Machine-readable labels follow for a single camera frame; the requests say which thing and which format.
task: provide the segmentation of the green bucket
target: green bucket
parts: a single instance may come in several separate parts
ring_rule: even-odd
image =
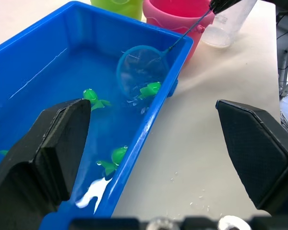
[[[141,20],[143,0],[91,0],[93,6]]]

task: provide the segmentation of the white table surface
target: white table surface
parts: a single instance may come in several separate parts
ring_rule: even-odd
[[[0,43],[66,2],[0,0]],[[279,120],[275,15],[273,4],[259,1],[231,47],[198,45],[113,216],[216,219],[265,213],[256,210],[230,161],[215,104],[217,99],[250,104]]]

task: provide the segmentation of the blue plastic tub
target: blue plastic tub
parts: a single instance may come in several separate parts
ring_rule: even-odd
[[[170,71],[156,97],[138,104],[129,103],[119,90],[118,60],[134,46],[162,51],[178,38],[179,34],[74,1],[0,45],[0,151],[13,146],[43,109],[82,98],[85,89],[92,88],[112,103],[92,112],[72,196],[44,218],[40,229],[68,229],[74,217],[111,216],[163,102],[177,86],[192,39],[186,37],[168,54]],[[107,185],[96,161],[111,161],[112,151],[122,146],[128,151]],[[75,202],[99,180],[104,189],[77,207]]]

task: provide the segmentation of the pink bucket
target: pink bucket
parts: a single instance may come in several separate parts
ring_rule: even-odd
[[[210,0],[144,0],[143,13],[148,24],[183,34],[209,10],[209,2]],[[193,56],[205,28],[212,24],[214,18],[215,15],[209,13],[188,33],[194,44],[187,61]]]

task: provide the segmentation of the water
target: water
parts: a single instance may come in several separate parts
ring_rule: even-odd
[[[101,180],[104,168],[96,161],[111,162],[114,149],[130,146],[135,132],[152,99],[128,102],[121,93],[115,75],[118,59],[94,50],[64,50],[0,108],[5,115],[0,120],[0,150],[9,150],[32,126],[42,110],[55,104],[83,97],[83,91],[93,89],[98,99],[110,101],[112,106],[91,113],[88,136],[69,201],[60,209],[75,208],[75,202],[88,192],[92,182]],[[82,205],[92,209],[95,204]]]

